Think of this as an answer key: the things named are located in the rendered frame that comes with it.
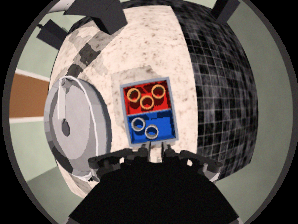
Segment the bronze bushing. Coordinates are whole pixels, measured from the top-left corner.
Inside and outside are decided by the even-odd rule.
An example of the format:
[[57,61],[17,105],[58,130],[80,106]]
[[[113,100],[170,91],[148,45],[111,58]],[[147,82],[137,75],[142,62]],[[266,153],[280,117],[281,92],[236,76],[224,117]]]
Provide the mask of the bronze bushing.
[[[147,98],[149,98],[149,99],[151,99],[151,100],[153,101],[153,98],[152,98],[151,96],[148,96],[148,95],[143,96],[143,97],[141,98],[141,100],[140,100],[140,104],[141,104],[142,107],[143,107],[143,101],[144,101],[145,99],[147,99]],[[153,103],[152,103],[152,105],[151,105],[150,107],[148,107],[148,108],[143,107],[143,108],[144,108],[144,109],[151,109],[153,106],[154,106],[154,101],[153,101]]]
[[131,95],[132,95],[134,92],[137,92],[137,91],[138,91],[138,90],[135,89],[135,88],[130,89],[130,90],[128,91],[128,93],[127,93],[127,98],[128,98],[130,101],[133,101],[133,102],[139,102],[140,99],[142,98],[142,95],[141,95],[141,93],[140,93],[139,91],[138,91],[138,93],[139,93],[138,98],[137,98],[136,100],[132,100],[132,99],[131,99]]
[[[163,95],[160,96],[160,97],[155,96],[155,95],[153,94],[153,92],[154,92],[154,90],[156,90],[156,89],[161,89],[161,90],[163,91]],[[154,96],[155,99],[162,98],[162,97],[164,96],[164,94],[165,94],[165,88],[164,88],[163,86],[161,86],[161,85],[155,85],[155,86],[152,88],[152,95]]]

